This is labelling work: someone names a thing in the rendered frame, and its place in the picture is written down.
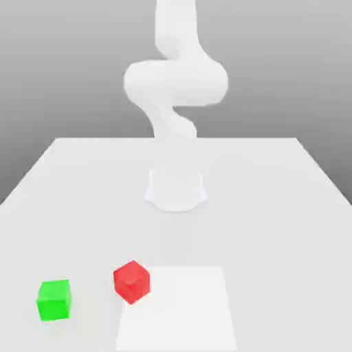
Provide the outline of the small red cube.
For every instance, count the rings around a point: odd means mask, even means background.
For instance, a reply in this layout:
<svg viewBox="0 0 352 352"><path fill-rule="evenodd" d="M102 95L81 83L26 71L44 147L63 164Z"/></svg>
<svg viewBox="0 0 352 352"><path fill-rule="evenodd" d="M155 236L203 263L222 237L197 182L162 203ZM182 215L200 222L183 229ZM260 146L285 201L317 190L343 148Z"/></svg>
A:
<svg viewBox="0 0 352 352"><path fill-rule="evenodd" d="M137 261L114 270L113 282L116 293L130 305L150 292L150 274Z"/></svg>

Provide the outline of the small green cube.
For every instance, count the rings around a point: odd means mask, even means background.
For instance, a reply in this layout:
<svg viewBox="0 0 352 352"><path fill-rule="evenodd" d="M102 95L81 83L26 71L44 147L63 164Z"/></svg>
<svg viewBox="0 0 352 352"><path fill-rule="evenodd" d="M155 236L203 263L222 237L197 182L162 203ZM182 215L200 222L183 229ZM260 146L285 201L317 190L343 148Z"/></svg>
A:
<svg viewBox="0 0 352 352"><path fill-rule="evenodd" d="M43 281L38 291L36 305L41 321L68 319L72 305L69 280Z"/></svg>

